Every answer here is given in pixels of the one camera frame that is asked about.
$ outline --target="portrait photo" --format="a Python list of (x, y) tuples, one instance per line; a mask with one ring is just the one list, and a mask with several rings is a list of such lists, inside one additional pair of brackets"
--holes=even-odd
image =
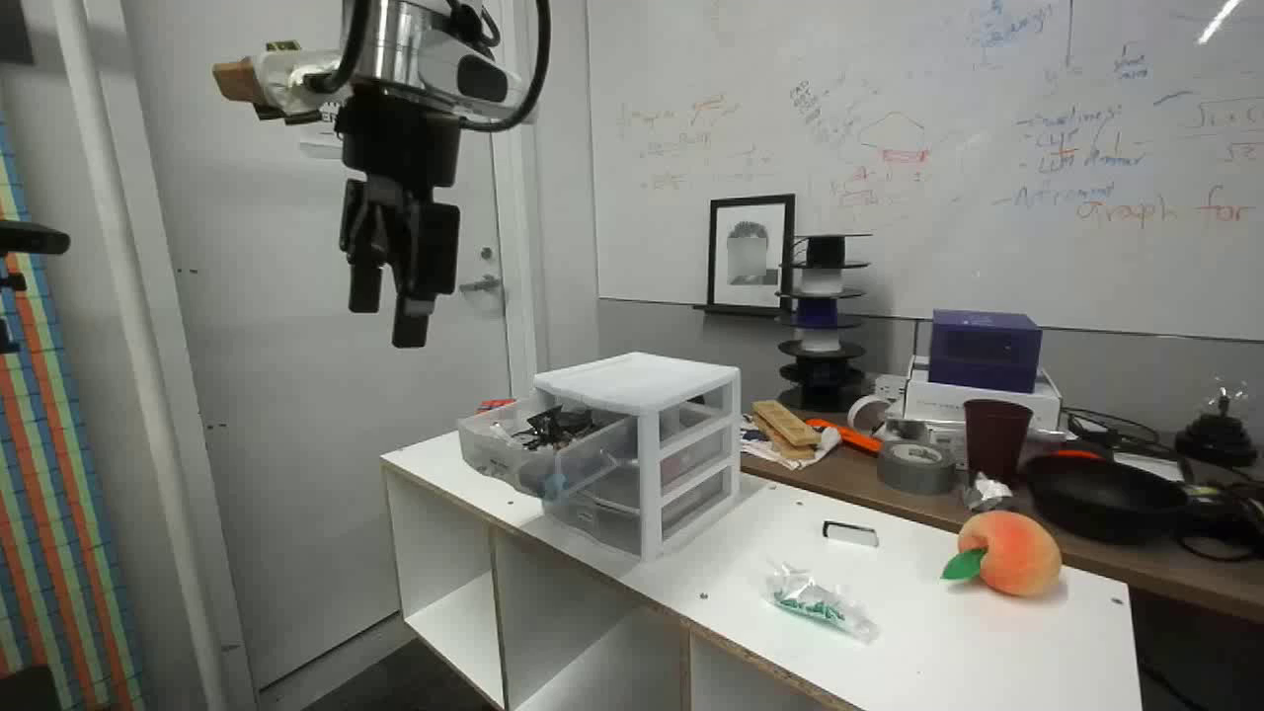
[(792, 233), (792, 198), (724, 198), (711, 201), (705, 307), (778, 312), (784, 307), (784, 258)]

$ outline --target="metal pole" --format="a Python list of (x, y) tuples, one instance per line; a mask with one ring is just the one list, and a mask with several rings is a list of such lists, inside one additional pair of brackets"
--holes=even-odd
[(108, 94), (102, 94), (102, 80), (93, 72), (93, 58), (90, 58), (81, 4), (80, 0), (52, 0), (52, 9), (56, 9), (56, 33), (58, 33), (64, 63), (68, 63), (72, 99), (76, 99), (80, 140), (86, 151), (86, 176), (90, 176), (90, 192), (93, 192), (93, 213), (102, 224), (97, 238), (102, 238), (113, 295), (117, 295), (134, 391), (142, 403), (146, 446), (150, 446), (150, 462), (158, 473), (163, 521), (168, 533), (175, 574), (179, 574), (179, 590), (181, 590), (187, 616), (188, 616), (188, 640), (192, 640), (192, 660), (196, 660), (196, 675), (200, 675), (200, 697), (204, 697), (210, 711), (223, 711), (229, 706), (223, 703), (223, 675), (222, 675), (222, 654), (218, 654), (218, 640), (214, 640), (210, 607), (204, 607), (204, 590), (200, 590), (200, 574), (196, 574), (196, 549), (192, 549), (188, 504), (187, 504), (187, 478), (181, 478), (181, 465), (175, 456), (175, 432), (168, 432), (175, 421), (168, 421), (167, 391), (158, 379), (158, 342), (154, 342), (154, 332), (146, 321), (137, 248), (134, 248), (134, 228), (129, 228), (127, 198), (121, 198), (117, 153), (109, 141)]

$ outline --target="black pan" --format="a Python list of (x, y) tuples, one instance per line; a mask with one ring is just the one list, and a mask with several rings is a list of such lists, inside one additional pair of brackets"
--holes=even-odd
[(1190, 519), (1181, 487), (1100, 458), (1029, 458), (1017, 483), (1041, 519), (1095, 540), (1158, 540)]

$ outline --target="whiteboard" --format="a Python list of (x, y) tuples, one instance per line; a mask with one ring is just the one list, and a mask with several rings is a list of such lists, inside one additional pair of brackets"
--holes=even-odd
[(716, 198), (865, 228), (855, 312), (1264, 338), (1264, 0), (588, 0), (601, 295)]

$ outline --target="purple box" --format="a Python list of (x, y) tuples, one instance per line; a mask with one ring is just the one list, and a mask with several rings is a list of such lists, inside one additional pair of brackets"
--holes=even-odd
[(1037, 329), (1021, 312), (936, 312), (932, 382), (1036, 391)]

